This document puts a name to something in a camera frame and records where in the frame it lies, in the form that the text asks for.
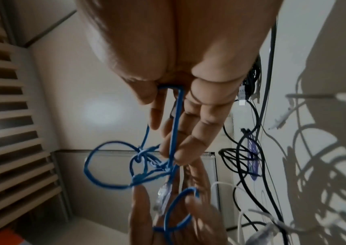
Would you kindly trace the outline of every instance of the hand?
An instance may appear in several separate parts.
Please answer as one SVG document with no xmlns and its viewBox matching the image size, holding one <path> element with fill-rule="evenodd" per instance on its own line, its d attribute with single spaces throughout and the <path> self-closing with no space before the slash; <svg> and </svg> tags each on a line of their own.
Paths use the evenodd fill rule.
<svg viewBox="0 0 346 245">
<path fill-rule="evenodd" d="M 226 245 L 227 233 L 221 214 L 210 204 L 210 188 L 207 173 L 200 159 L 190 167 L 185 166 L 183 189 L 195 186 L 200 192 L 200 198 L 193 195 L 182 199 L 171 213 L 169 226 L 175 226 L 188 213 L 192 215 L 191 222 L 181 230 L 170 233 L 175 245 Z M 172 186 L 170 202 L 179 193 L 179 174 Z M 162 232 L 153 231 L 150 216 L 149 195 L 143 186 L 133 188 L 133 206 L 129 218 L 129 238 L 131 245 L 164 245 L 167 244 Z M 157 216 L 155 225 L 163 227 L 165 216 Z"/>
<path fill-rule="evenodd" d="M 282 0 L 77 0 L 95 54 L 150 104 L 158 129 L 166 90 L 187 94 L 176 164 L 187 165 L 212 143 L 258 55 Z M 170 135 L 160 151 L 169 154 Z"/>
</svg>

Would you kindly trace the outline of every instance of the blue ethernet cable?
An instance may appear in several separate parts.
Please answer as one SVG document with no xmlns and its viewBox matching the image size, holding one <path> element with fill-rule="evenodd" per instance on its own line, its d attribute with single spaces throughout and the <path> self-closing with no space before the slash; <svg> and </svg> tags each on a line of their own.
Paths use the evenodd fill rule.
<svg viewBox="0 0 346 245">
<path fill-rule="evenodd" d="M 181 115 L 181 109 L 183 105 L 184 100 L 184 89 L 181 86 L 159 86 L 158 89 L 176 89 L 179 91 L 177 103 L 176 103 L 176 114 L 173 121 L 173 127 L 172 127 L 172 137 L 170 141 L 170 149 L 169 149 L 169 158 L 162 162 L 160 159 L 158 159 L 156 156 L 152 155 L 151 153 L 154 152 L 156 149 L 159 148 L 160 145 L 149 147 L 144 149 L 144 146 L 146 144 L 150 128 L 147 126 L 145 137 L 143 138 L 142 144 L 139 147 L 136 147 L 130 143 L 123 142 L 120 140 L 115 141 L 108 141 L 100 144 L 95 149 L 93 149 L 88 157 L 85 159 L 84 163 L 84 174 L 87 176 L 87 178 L 95 185 L 106 188 L 106 189 L 113 189 L 113 190 L 124 190 L 132 188 L 133 186 L 137 186 L 139 184 L 147 183 L 153 180 L 156 180 L 158 178 L 169 176 L 167 184 L 172 184 L 174 175 L 179 169 L 178 165 L 174 165 L 174 153 L 176 152 L 176 144 L 177 144 L 177 132 L 178 132 L 178 123 L 179 118 Z M 130 164 L 129 164 L 129 171 L 130 175 L 132 177 L 132 181 L 129 185 L 119 185 L 119 184 L 108 184 L 104 183 L 97 178 L 95 178 L 91 172 L 89 171 L 88 167 L 90 164 L 90 161 L 93 157 L 93 155 L 99 151 L 103 146 L 109 145 L 109 144 L 122 144 L 125 145 L 132 150 L 136 152 L 136 154 L 131 158 Z M 135 174 L 133 169 L 133 164 L 136 163 L 143 163 L 143 172 L 140 174 Z M 164 219 L 164 227 L 154 227 L 154 231 L 156 232 L 164 232 L 165 238 L 168 242 L 168 244 L 173 245 L 173 242 L 170 239 L 170 233 L 176 230 L 180 230 L 184 228 L 190 221 L 191 221 L 191 215 L 188 214 L 180 223 L 178 223 L 174 227 L 168 227 L 169 224 L 169 218 L 171 215 L 171 212 L 173 211 L 174 207 L 177 205 L 177 203 L 186 195 L 189 193 L 194 193 L 194 195 L 198 198 L 199 193 L 198 190 L 194 187 L 189 187 L 185 190 L 183 190 L 179 195 L 173 200 L 171 205 L 169 206 Z"/>
</svg>

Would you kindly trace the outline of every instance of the tangled blue cable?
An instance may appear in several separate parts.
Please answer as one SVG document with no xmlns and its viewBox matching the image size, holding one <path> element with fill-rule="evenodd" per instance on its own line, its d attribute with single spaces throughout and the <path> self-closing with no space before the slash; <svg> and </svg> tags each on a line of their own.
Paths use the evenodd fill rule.
<svg viewBox="0 0 346 245">
<path fill-rule="evenodd" d="M 181 115 L 181 109 L 182 109 L 182 104 L 183 104 L 182 102 L 184 99 L 184 89 L 181 86 L 160 86 L 158 89 L 168 89 L 168 88 L 177 89 L 179 91 L 177 103 L 176 103 L 176 115 L 174 117 L 173 127 L 172 127 L 172 137 L 171 137 L 171 141 L 170 141 L 169 158 L 166 161 L 162 162 L 156 156 L 150 154 L 151 152 L 154 152 L 156 149 L 158 149 L 160 145 L 144 149 L 144 146 L 146 144 L 146 140 L 148 138 L 149 131 L 150 131 L 149 126 L 147 126 L 145 137 L 142 141 L 141 146 L 139 146 L 139 147 L 135 147 L 134 145 L 129 144 L 127 142 L 116 140 L 116 141 L 108 141 L 108 142 L 102 143 L 99 146 L 97 146 L 95 149 L 93 149 L 91 151 L 91 153 L 89 153 L 89 155 L 85 159 L 85 163 L 84 163 L 84 174 L 87 176 L 87 178 L 93 184 L 95 184 L 99 187 L 102 187 L 102 188 L 123 190 L 123 189 L 131 188 L 133 186 L 137 186 L 139 184 L 143 184 L 146 182 L 156 180 L 156 179 L 164 177 L 164 176 L 169 176 L 167 184 L 173 183 L 174 176 L 175 176 L 177 170 L 179 169 L 179 166 L 174 165 L 173 162 L 174 162 L 174 153 L 176 152 L 178 122 L 179 122 L 179 118 Z M 130 174 L 132 177 L 132 181 L 129 185 L 118 185 L 118 184 L 104 183 L 104 182 L 98 180 L 97 178 L 95 178 L 91 174 L 91 172 L 89 171 L 88 166 L 90 164 L 90 161 L 91 161 L 93 155 L 97 151 L 99 151 L 100 148 L 102 148 L 103 146 L 108 145 L 108 144 L 122 144 L 122 145 L 130 147 L 132 150 L 137 152 L 131 158 L 130 164 L 129 164 L 129 170 L 130 170 Z M 134 162 L 143 163 L 143 172 L 142 173 L 140 173 L 140 174 L 134 173 L 134 169 L 133 169 Z M 168 227 L 169 218 L 170 218 L 170 214 L 171 214 L 172 210 L 174 209 L 176 204 L 179 202 L 179 200 L 182 199 L 184 196 L 186 196 L 190 192 L 194 192 L 195 196 L 199 197 L 198 190 L 194 187 L 189 187 L 189 188 L 183 190 L 181 193 L 179 193 L 179 195 L 173 200 L 173 202 L 169 206 L 169 208 L 165 214 L 164 227 L 154 227 L 155 231 L 165 233 L 165 237 L 166 237 L 169 244 L 173 244 L 171 239 L 170 239 L 169 234 L 173 231 L 182 229 L 184 226 L 186 226 L 189 223 L 189 221 L 192 218 L 191 215 L 188 214 L 176 226 Z"/>
</svg>

